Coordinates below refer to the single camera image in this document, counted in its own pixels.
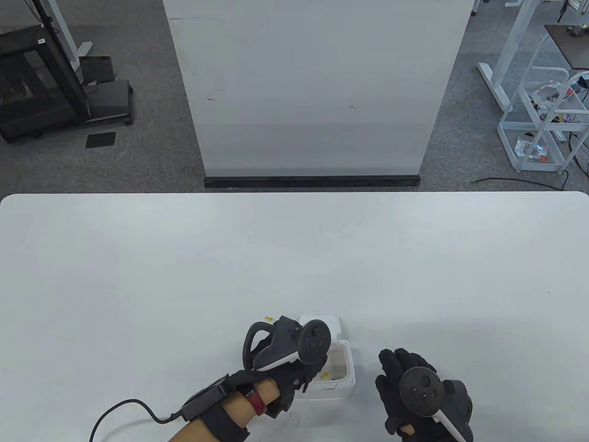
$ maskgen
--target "white table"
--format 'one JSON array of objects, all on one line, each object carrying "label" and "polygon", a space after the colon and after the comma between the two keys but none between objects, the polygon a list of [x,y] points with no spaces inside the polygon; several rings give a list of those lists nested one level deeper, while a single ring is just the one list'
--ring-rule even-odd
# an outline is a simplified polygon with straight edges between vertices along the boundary
[{"label": "white table", "polygon": [[[587,220],[574,192],[8,197],[2,440],[87,440],[130,397],[169,415],[240,368],[254,321],[330,311],[354,395],[259,419],[249,442],[391,441],[373,379],[400,346],[466,382],[477,441],[584,441]],[[127,405],[96,441],[180,427]]]}]

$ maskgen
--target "white wall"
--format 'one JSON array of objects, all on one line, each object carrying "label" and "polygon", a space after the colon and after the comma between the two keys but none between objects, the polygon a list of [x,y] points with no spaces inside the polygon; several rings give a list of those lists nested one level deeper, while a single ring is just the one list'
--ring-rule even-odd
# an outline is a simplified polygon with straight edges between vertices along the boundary
[{"label": "white wall", "polygon": [[472,0],[164,0],[209,176],[417,174]]}]

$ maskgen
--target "black computer case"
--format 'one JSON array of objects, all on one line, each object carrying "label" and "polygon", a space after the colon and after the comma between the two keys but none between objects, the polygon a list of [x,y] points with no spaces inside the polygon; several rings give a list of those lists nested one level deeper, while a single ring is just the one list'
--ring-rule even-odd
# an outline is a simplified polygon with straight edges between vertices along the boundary
[{"label": "black computer case", "polygon": [[0,34],[0,136],[11,143],[90,118],[84,90],[42,25]]}]

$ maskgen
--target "wrist strap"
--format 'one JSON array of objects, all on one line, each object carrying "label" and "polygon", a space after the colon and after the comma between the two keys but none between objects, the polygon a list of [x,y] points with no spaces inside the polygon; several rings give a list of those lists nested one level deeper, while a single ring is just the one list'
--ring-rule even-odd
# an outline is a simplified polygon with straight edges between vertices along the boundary
[{"label": "wrist strap", "polygon": [[229,417],[221,404],[216,404],[204,413],[200,420],[219,442],[243,442],[250,433]]},{"label": "wrist strap", "polygon": [[257,392],[255,385],[245,384],[237,387],[238,392],[246,398],[252,405],[254,411],[258,416],[261,416],[266,412],[266,404]]}]

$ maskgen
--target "forearm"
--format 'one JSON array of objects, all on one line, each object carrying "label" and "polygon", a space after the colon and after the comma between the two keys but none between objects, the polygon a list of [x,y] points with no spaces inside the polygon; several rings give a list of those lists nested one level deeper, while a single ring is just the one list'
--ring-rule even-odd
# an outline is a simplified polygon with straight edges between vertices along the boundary
[{"label": "forearm", "polygon": [[[261,382],[256,385],[256,390],[264,403],[268,405],[280,396],[280,391],[276,382],[272,379]],[[229,417],[239,425],[245,428],[249,422],[256,416],[254,408],[249,401],[241,394],[234,392],[225,399],[221,406],[227,412]],[[219,442],[207,429],[200,419],[187,424],[182,428],[170,442]]]}]

